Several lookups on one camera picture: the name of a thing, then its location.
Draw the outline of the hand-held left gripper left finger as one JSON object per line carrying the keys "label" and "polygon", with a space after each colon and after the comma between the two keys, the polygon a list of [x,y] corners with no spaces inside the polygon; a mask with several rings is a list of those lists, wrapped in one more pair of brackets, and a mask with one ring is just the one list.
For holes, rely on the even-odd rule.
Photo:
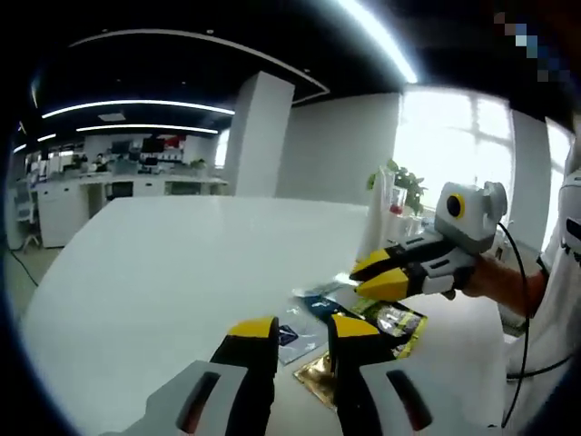
{"label": "hand-held left gripper left finger", "polygon": [[208,361],[195,361],[152,393],[122,435],[263,435],[275,397],[279,319],[231,327]]}

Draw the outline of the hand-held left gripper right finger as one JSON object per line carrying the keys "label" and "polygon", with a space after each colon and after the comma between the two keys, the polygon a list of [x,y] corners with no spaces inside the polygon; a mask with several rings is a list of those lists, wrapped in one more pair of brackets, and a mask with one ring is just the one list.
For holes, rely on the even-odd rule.
{"label": "hand-held left gripper right finger", "polygon": [[396,341],[359,318],[328,322],[334,403],[345,435],[448,435],[449,396],[408,362]]}

